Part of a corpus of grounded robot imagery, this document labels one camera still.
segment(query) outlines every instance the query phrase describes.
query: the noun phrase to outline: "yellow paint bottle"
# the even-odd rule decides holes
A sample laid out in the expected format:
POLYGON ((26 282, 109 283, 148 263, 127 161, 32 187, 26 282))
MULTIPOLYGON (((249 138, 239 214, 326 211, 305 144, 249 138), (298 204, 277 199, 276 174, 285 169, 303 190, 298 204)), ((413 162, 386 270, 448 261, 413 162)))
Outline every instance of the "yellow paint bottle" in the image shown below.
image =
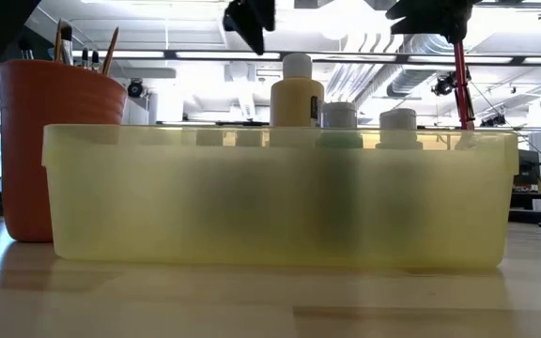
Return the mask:
POLYGON ((272 127, 316 127, 325 88, 312 80, 312 59, 289 54, 283 60, 283 80, 270 91, 272 127))

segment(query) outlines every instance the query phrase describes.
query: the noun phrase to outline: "white bottle cap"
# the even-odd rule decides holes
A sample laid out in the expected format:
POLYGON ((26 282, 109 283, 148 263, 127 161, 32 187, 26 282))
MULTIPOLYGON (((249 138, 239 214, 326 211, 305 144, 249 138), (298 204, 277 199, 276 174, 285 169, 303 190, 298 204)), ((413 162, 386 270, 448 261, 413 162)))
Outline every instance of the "white bottle cap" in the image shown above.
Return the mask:
POLYGON ((312 59, 307 54, 288 54, 283 59, 283 78, 312 79, 312 59))
POLYGON ((398 108, 379 116, 379 128, 383 130, 417 130, 417 113, 412 109, 398 108))
POLYGON ((322 128, 357 128, 356 106, 350 102, 323 104, 320 126, 322 128))

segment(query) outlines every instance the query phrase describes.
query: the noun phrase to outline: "paintbrush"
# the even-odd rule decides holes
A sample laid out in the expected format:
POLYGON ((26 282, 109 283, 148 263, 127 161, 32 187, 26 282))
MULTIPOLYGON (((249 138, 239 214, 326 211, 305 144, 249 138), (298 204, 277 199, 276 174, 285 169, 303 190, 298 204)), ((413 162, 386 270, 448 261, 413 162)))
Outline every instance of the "paintbrush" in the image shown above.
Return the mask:
POLYGON ((72 58, 72 26, 63 22, 60 34, 62 36, 62 60, 65 65, 74 66, 72 58))
POLYGON ((62 56, 62 19, 57 22, 55 31, 54 62, 60 62, 62 56))
POLYGON ((23 54, 23 60, 35 59, 35 57, 33 57, 33 48, 27 39, 21 38, 20 41, 18 41, 18 48, 20 48, 20 52, 23 54))
POLYGON ((91 70, 100 72, 100 52, 93 51, 91 55, 91 70))
POLYGON ((89 49, 83 48, 83 57, 81 57, 81 68, 89 70, 89 49))
POLYGON ((114 50, 116 49, 116 40, 118 39, 119 30, 120 28, 118 27, 114 30, 112 42, 110 42, 110 48, 108 49, 108 54, 105 55, 105 61, 103 61, 103 69, 101 70, 101 73, 105 76, 108 76, 110 73, 110 66, 112 65, 112 57, 114 55, 114 50))

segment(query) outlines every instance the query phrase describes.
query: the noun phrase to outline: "paint bottle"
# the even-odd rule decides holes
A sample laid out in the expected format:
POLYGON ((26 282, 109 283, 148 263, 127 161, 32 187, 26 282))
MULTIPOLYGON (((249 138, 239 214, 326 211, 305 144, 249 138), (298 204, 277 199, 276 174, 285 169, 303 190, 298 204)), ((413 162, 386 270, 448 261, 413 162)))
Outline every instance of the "paint bottle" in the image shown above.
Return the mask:
POLYGON ((320 116, 320 126, 327 130, 318 138, 317 147, 363 148, 363 138, 353 131, 358 128, 358 114, 353 103, 325 103, 320 116))
POLYGON ((316 127, 325 88, 312 80, 312 59, 289 54, 283 60, 283 80, 270 91, 272 127, 316 127))
POLYGON ((412 109, 398 108, 379 115, 381 142, 377 149, 423 149, 417 142, 417 114, 412 109))

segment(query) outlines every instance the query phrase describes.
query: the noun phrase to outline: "red rod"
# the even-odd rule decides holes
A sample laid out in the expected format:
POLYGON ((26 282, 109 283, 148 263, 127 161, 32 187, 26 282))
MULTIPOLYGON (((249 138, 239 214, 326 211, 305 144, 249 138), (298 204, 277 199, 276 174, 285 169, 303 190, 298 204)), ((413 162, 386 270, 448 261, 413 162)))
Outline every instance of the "red rod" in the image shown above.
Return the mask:
POLYGON ((462 41, 455 44, 456 62, 456 96, 458 97, 458 114, 462 130, 474 130, 473 121, 469 119, 469 98, 467 96, 467 66, 465 64, 465 48, 462 41))

